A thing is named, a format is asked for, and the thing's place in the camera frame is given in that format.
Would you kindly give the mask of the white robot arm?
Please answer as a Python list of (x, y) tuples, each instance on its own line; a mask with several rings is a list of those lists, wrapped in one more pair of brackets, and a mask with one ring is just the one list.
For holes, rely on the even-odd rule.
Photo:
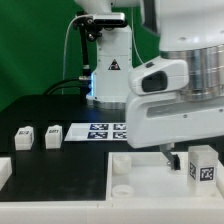
[(74, 0), (96, 17), (139, 5), (160, 37), (160, 55), (129, 75), (127, 142), (159, 146), (171, 168), (174, 143), (224, 135), (224, 0)]

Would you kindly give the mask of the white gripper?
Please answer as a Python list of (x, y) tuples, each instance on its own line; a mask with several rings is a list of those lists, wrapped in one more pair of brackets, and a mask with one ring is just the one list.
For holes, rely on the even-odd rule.
[(160, 145), (172, 170), (180, 170), (173, 143), (224, 135), (224, 96), (197, 102), (180, 101), (175, 93), (138, 96), (126, 104), (127, 142), (133, 148)]

